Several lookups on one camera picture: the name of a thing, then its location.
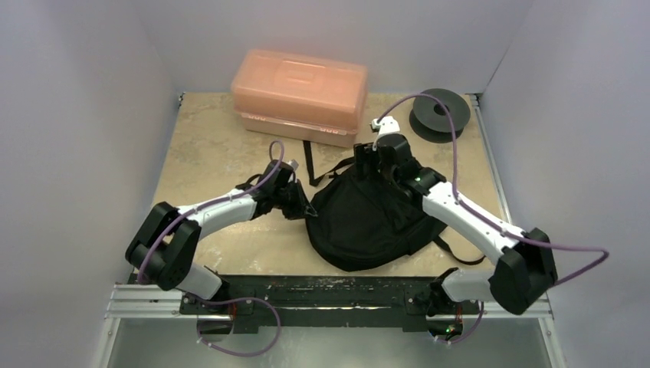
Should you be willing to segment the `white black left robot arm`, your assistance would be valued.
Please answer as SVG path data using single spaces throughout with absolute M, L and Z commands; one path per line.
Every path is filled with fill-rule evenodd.
M 164 291 L 176 289 L 199 298 L 209 313 L 228 306 L 225 281 L 193 259 L 205 237 L 239 222 L 282 211 L 289 220 L 316 216 L 295 171 L 296 161 L 273 159 L 262 174 L 252 176 L 233 190 L 194 205 L 175 207 L 168 202 L 153 206 L 126 249 L 125 259 L 143 281 Z

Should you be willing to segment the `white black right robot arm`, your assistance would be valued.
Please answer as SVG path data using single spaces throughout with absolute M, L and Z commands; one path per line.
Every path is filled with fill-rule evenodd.
M 402 134 L 357 143 L 353 152 L 359 176 L 377 180 L 397 198 L 447 225 L 494 265 L 493 271 L 451 268 L 438 276 L 430 292 L 435 313 L 465 301 L 493 301 L 521 315 L 556 284 L 546 233 L 538 228 L 525 231 L 477 207 L 441 173 L 422 166 Z

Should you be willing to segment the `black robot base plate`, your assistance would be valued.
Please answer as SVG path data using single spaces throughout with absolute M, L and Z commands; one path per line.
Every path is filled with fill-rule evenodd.
M 200 330 L 231 325 L 236 334 L 261 327 L 392 327 L 405 332 L 433 331 L 443 337 L 462 332 L 464 315 L 478 314 L 476 301 L 449 304 L 434 312 L 431 277 L 317 277 L 228 275 L 216 306 L 182 292 L 181 314 L 195 314 Z M 362 310 L 330 310 L 361 304 Z

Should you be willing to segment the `black fabric student bag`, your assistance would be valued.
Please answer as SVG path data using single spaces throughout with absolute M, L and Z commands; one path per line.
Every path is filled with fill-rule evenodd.
M 312 248 L 329 264 L 342 271 L 365 271 L 413 255 L 430 243 L 453 253 L 440 236 L 443 222 L 390 194 L 379 182 L 358 176 L 367 144 L 357 143 L 353 156 L 321 176 L 314 174 L 311 143 L 303 146 L 310 185 L 327 182 L 312 197 L 316 215 L 305 224 Z

